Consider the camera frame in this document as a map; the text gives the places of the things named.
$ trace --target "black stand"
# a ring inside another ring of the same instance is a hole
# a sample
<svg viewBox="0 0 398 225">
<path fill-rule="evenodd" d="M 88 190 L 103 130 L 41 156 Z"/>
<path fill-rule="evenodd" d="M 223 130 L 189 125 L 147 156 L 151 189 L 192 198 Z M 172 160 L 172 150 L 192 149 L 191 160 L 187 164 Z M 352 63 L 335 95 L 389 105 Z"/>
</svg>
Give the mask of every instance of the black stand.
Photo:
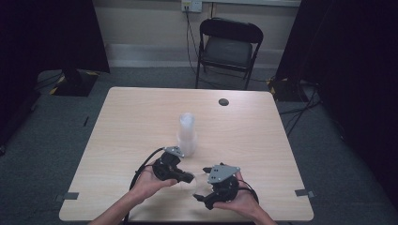
<svg viewBox="0 0 398 225">
<path fill-rule="evenodd" d="M 275 101 L 308 102 L 308 98 L 298 82 L 267 81 L 267 85 Z"/>
<path fill-rule="evenodd" d="M 98 78 L 97 73 L 79 72 L 76 69 L 62 69 L 64 76 L 53 88 L 55 96 L 88 97 Z"/>
</svg>

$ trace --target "white wall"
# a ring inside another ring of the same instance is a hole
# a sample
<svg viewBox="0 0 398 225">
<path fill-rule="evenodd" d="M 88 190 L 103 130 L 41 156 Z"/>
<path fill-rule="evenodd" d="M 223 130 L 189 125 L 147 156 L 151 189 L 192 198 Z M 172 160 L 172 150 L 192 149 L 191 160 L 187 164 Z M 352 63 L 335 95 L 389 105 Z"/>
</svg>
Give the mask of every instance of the white wall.
<svg viewBox="0 0 398 225">
<path fill-rule="evenodd" d="M 180 4 L 177 0 L 94 0 L 105 43 L 152 48 L 186 48 L 187 18 L 181 12 Z M 211 17 L 211 13 L 213 17 L 254 23 L 265 35 L 260 51 L 276 53 L 276 57 L 280 58 L 297 11 L 297 7 L 204 2 L 202 13 L 190 13 L 190 22 L 196 43 L 199 41 L 199 24 Z"/>
</svg>

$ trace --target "black backdrop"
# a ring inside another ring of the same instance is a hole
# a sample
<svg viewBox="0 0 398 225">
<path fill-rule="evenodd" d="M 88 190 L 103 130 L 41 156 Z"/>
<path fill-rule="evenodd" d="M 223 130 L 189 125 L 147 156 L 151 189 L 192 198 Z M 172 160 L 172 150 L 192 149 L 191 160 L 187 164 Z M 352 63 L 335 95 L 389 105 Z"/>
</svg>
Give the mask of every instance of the black backdrop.
<svg viewBox="0 0 398 225">
<path fill-rule="evenodd" d="M 0 0 L 0 6 L 3 144 L 41 71 L 69 66 L 109 72 L 109 66 L 91 0 Z"/>
<path fill-rule="evenodd" d="M 397 11 L 392 0 L 302 0 L 277 78 L 319 83 L 344 141 L 398 209 Z"/>
</svg>

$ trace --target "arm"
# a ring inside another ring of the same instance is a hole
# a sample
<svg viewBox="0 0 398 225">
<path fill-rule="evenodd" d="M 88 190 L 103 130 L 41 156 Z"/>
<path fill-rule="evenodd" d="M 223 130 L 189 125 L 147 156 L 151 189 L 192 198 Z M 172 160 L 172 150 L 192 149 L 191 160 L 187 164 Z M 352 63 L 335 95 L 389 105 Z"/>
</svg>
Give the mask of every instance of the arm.
<svg viewBox="0 0 398 225">
<path fill-rule="evenodd" d="M 143 203 L 145 199 L 154 195 L 161 188 L 175 184 L 175 179 L 159 180 L 153 173 L 152 167 L 146 167 L 134 187 L 89 224 L 118 224 L 133 207 Z"/>
<path fill-rule="evenodd" d="M 236 173 L 237 180 L 243 180 L 240 172 Z M 239 186 L 246 188 L 246 184 L 239 181 Z M 231 202 L 215 202 L 213 207 L 228 209 L 249 218 L 256 225 L 275 225 L 277 224 L 269 214 L 255 201 L 253 195 L 247 190 L 240 190 L 235 199 Z"/>
</svg>

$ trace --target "chair seat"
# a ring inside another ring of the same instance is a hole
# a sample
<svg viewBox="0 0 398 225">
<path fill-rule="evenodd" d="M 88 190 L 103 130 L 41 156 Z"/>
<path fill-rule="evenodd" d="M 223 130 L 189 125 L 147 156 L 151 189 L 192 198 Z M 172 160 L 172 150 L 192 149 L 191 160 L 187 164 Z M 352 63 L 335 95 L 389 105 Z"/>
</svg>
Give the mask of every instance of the chair seat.
<svg viewBox="0 0 398 225">
<path fill-rule="evenodd" d="M 253 46 L 247 42 L 210 37 L 202 55 L 205 64 L 228 65 L 232 68 L 248 69 Z"/>
</svg>

